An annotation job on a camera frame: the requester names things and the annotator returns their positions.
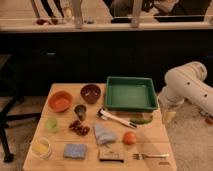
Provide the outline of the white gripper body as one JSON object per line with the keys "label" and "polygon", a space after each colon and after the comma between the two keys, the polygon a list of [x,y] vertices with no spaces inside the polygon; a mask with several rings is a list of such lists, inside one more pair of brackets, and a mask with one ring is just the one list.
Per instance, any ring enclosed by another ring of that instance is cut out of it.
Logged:
{"label": "white gripper body", "polygon": [[158,99],[160,105],[160,111],[162,114],[162,123],[164,125],[169,124],[176,115],[176,111],[162,98]]}

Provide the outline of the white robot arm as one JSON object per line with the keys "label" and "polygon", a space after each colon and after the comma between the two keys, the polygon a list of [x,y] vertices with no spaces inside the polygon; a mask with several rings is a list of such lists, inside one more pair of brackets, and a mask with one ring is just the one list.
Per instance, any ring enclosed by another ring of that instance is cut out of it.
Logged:
{"label": "white robot arm", "polygon": [[204,64],[193,61],[168,70],[164,76],[166,85],[158,95],[162,122],[168,124],[175,116],[174,107],[188,99],[197,105],[213,124],[213,87],[204,83],[207,69]]}

